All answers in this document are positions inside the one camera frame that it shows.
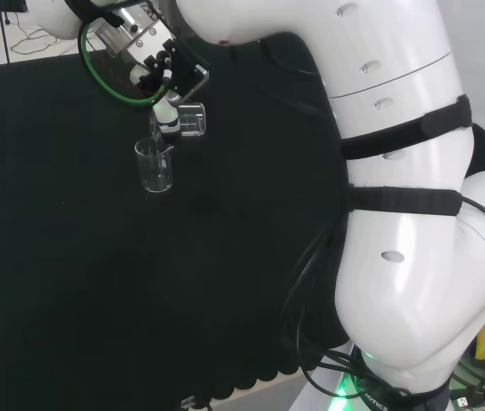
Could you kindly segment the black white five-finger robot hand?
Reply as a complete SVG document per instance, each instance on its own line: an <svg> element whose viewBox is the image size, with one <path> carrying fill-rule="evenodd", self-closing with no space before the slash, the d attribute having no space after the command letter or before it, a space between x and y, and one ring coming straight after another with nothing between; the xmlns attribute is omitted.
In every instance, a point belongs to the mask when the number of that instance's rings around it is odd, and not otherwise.
<svg viewBox="0 0 485 411"><path fill-rule="evenodd" d="M152 137L162 140L166 145L175 145L181 137L177 107L172 106L166 96L152 107L150 129Z"/></svg>

